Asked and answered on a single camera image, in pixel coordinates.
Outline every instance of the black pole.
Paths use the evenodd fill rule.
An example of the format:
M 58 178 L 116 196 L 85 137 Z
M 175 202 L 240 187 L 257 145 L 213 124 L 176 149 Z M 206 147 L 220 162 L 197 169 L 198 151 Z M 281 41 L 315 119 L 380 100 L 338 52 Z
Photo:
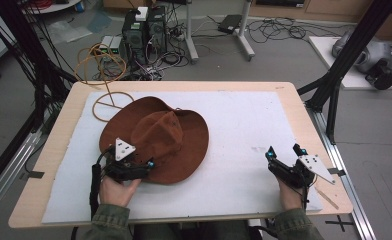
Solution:
M 391 12 L 392 0 L 373 1 L 329 71 L 317 81 L 298 89 L 298 93 L 302 95 L 317 88 L 312 98 L 306 102 L 306 107 L 316 112 L 321 112 L 324 104 L 330 98 L 326 133 L 333 144 L 335 144 L 334 127 L 337 100 L 343 77 Z

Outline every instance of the black strap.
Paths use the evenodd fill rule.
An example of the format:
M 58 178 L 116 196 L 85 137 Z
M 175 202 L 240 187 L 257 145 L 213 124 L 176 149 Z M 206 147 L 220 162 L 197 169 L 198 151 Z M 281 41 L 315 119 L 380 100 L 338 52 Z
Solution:
M 102 174 L 102 167 L 99 163 L 94 164 L 91 167 L 92 179 L 91 179 L 91 189 L 90 189 L 90 209 L 91 218 L 96 214 L 97 208 L 99 207 L 99 201 L 97 196 L 99 195 L 100 188 L 100 176 Z

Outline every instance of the gray floor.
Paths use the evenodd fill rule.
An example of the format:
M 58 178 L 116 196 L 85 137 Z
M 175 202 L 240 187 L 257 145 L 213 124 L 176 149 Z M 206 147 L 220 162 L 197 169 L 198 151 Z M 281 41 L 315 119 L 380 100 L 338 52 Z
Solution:
M 66 10 L 48 14 L 46 20 L 50 23 L 74 18 L 71 25 L 78 27 L 87 26 L 89 19 L 95 16 L 95 11 L 77 14 Z M 207 20 L 195 21 L 193 28 Z M 121 21 L 112 21 L 99 33 L 76 42 L 59 43 L 56 47 L 75 67 L 79 49 L 100 42 L 104 35 L 119 34 L 121 26 Z M 204 27 L 212 28 L 213 25 L 208 24 Z M 333 31 L 342 34 L 346 29 Z M 251 62 L 246 60 L 234 37 L 195 38 L 199 62 L 167 70 L 163 81 L 288 81 L 299 88 L 327 71 L 313 48 L 304 41 L 269 40 L 257 44 L 249 37 L 248 40 L 256 53 Z M 33 109 L 33 89 L 9 55 L 0 59 L 0 72 L 1 154 Z M 307 100 L 310 95 L 305 94 L 302 99 Z M 377 239 L 392 239 L 392 90 L 342 90 L 336 120 L 336 141 Z M 16 180 L 0 202 L 0 239 L 69 238 L 72 228 L 11 229 L 8 226 L 7 221 L 25 183 L 24 180 Z M 352 221 L 348 215 L 341 216 L 341 219 Z M 345 225 L 342 231 L 339 225 L 325 223 L 337 221 L 337 216 L 312 217 L 312 220 L 326 239 L 358 238 L 351 225 Z M 80 228 L 78 234 L 85 230 Z

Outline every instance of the sleeve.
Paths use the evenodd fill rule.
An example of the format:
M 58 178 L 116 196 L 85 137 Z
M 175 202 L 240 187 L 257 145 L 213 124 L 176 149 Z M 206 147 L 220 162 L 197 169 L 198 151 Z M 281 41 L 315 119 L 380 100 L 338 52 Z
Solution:
M 91 230 L 82 239 L 127 239 L 130 209 L 115 205 L 101 204 L 91 221 Z
M 275 217 L 275 230 L 280 240 L 324 239 L 301 208 L 280 213 Z

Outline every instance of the hand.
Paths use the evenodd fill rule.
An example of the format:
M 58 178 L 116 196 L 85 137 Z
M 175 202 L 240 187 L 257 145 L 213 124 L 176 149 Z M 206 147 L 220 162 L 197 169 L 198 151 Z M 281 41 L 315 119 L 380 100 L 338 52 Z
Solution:
M 130 183 L 130 185 L 126 186 L 123 182 L 118 183 L 112 178 L 105 176 L 100 184 L 100 202 L 102 204 L 127 207 L 140 182 L 141 179 L 135 179 Z
M 277 178 L 280 187 L 280 201 L 284 211 L 302 208 L 302 189 L 292 189 Z

